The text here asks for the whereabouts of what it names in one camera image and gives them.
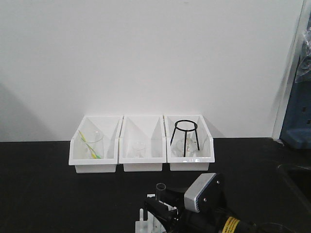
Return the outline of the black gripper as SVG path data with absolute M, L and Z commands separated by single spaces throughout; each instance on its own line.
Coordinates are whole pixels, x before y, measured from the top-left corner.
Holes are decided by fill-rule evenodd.
M 195 213 L 185 209 L 184 195 L 187 187 L 167 187 L 161 196 L 161 201 L 177 209 L 169 210 L 168 206 L 157 201 L 155 198 L 145 198 L 144 209 L 150 212 L 164 227 L 167 233 L 172 233 L 178 222 L 182 228 L 193 230 L 196 233 L 216 233 L 224 225 L 225 218 L 229 216 L 230 210 L 223 191 L 225 178 L 221 173 L 218 179 L 221 185 L 220 198 L 214 209 L 206 213 Z

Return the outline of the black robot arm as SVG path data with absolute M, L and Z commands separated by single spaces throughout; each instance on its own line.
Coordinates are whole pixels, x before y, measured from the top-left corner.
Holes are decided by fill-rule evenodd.
M 277 174 L 238 177 L 219 172 L 148 176 L 143 201 L 167 233 L 308 233 L 311 172 L 302 167 Z

